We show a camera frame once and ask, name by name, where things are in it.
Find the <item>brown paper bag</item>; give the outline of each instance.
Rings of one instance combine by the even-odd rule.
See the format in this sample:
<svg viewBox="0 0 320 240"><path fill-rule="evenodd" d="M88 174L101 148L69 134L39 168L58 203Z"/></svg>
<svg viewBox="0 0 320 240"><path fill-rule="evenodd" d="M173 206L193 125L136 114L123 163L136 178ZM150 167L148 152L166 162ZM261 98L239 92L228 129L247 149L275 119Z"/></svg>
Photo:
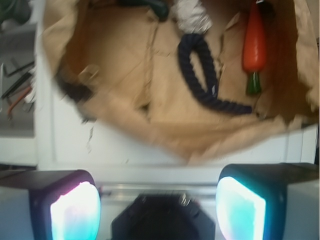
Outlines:
<svg viewBox="0 0 320 240"><path fill-rule="evenodd" d="M197 162L318 121L319 61L304 1L270 1L275 15L263 17L263 92L245 95L242 49L250 2L203 0L213 21L205 40L220 76L218 98L251 105L263 118L199 104L178 64L182 33L172 19L158 22L147 7L49 0L43 44L58 84L83 111ZM191 61L205 88L198 57L192 54Z"/></svg>

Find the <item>glowing light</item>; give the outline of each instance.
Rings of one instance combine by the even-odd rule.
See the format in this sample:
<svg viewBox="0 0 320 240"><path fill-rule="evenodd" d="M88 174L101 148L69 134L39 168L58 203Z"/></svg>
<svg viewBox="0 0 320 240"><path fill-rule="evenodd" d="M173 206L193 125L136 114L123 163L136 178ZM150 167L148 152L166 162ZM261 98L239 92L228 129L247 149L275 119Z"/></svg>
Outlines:
<svg viewBox="0 0 320 240"><path fill-rule="evenodd" d="M101 202L96 187L82 182L50 206L53 240L95 240Z"/></svg>
<svg viewBox="0 0 320 240"><path fill-rule="evenodd" d="M266 200L233 177L222 178L215 195L219 227L227 240L262 240Z"/></svg>

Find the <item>orange carrot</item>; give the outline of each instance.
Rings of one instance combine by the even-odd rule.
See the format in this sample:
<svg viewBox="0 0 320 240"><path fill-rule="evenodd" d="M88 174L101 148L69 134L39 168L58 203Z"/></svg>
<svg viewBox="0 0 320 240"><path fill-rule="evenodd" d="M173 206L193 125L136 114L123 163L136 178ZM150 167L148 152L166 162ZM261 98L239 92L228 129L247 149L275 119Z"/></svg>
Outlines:
<svg viewBox="0 0 320 240"><path fill-rule="evenodd" d="M243 47L243 69L249 74L247 94L261 92L259 71L266 65L265 30L256 1L252 2Z"/></svg>

